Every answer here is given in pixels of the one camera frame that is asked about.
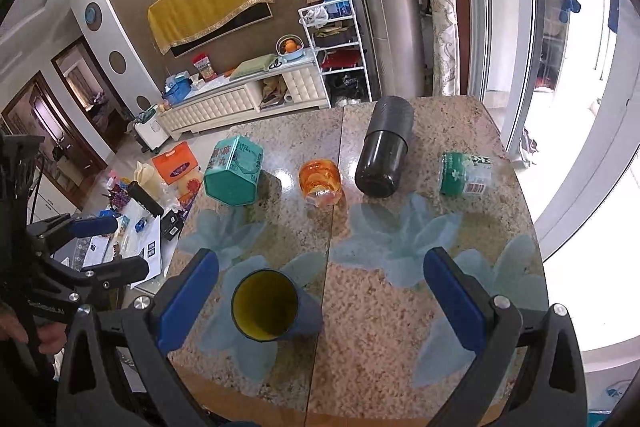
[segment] orange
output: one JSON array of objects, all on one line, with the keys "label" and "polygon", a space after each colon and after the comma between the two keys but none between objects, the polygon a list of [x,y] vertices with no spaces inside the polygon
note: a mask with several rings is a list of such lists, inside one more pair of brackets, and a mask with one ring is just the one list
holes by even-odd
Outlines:
[{"label": "orange", "polygon": [[298,45],[296,44],[295,40],[287,39],[286,41],[284,41],[284,51],[286,51],[287,53],[293,53],[297,50],[297,48]]}]

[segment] human hand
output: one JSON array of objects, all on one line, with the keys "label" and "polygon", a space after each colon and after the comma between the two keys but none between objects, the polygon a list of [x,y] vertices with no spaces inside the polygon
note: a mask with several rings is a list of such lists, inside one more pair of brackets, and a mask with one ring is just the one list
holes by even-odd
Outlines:
[{"label": "human hand", "polygon": [[[38,346],[39,352],[43,355],[55,355],[65,347],[65,328],[64,324],[58,322],[39,326],[37,328],[38,338],[41,342],[40,346]],[[3,311],[0,312],[0,341],[5,341],[9,338],[22,343],[29,342],[29,336],[18,321],[18,317],[12,312]]]}]

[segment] orange bag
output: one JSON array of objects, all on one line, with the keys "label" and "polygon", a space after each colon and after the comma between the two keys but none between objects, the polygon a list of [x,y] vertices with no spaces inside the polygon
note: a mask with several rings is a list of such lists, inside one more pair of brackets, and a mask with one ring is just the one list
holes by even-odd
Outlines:
[{"label": "orange bag", "polygon": [[173,149],[156,156],[152,161],[168,185],[177,182],[198,166],[196,156],[189,149],[187,142],[178,143]]}]

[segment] metal bolt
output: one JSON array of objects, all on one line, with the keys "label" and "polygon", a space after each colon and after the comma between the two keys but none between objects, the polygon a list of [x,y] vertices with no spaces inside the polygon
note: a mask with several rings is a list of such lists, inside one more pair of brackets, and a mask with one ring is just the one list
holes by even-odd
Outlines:
[{"label": "metal bolt", "polygon": [[511,301],[504,295],[496,295],[494,297],[494,305],[496,308],[506,310],[509,306],[511,306]]},{"label": "metal bolt", "polygon": [[151,304],[151,299],[146,295],[136,297],[136,299],[133,301],[133,307],[137,310],[144,310],[146,308],[149,308],[149,304]]},{"label": "metal bolt", "polygon": [[562,304],[554,304],[554,313],[556,315],[560,315],[561,317],[564,317],[568,312],[565,306],[563,306]]}]

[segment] blue gripper pad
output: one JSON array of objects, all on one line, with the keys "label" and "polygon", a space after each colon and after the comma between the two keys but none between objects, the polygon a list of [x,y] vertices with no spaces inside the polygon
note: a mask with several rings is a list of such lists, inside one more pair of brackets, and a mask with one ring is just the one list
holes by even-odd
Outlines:
[{"label": "blue gripper pad", "polygon": [[166,356],[180,349],[213,286],[218,281],[218,256],[201,248],[180,275],[171,277],[154,298],[152,330]]},{"label": "blue gripper pad", "polygon": [[118,229],[118,222],[110,216],[89,217],[72,221],[70,228],[74,237],[92,237],[114,233]]},{"label": "blue gripper pad", "polygon": [[460,279],[466,277],[462,270],[450,257],[448,264],[439,256],[438,250],[441,255],[449,256],[442,248],[432,248],[428,251],[422,265],[424,279],[438,300],[460,344],[478,355],[486,346],[484,316],[462,285]]}]

